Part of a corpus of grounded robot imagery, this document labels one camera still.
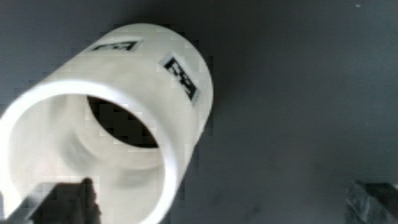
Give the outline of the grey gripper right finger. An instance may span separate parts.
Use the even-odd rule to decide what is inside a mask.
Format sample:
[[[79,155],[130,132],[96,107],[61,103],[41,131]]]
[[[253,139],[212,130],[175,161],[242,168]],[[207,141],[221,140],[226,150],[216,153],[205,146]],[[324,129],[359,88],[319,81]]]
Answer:
[[[345,224],[398,224],[398,188],[390,183],[352,183]]]

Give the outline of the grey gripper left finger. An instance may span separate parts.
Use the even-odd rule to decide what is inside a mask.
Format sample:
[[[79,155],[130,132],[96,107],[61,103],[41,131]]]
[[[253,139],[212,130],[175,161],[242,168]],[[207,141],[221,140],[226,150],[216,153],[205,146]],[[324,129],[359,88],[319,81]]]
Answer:
[[[102,224],[93,180],[41,183],[2,224]]]

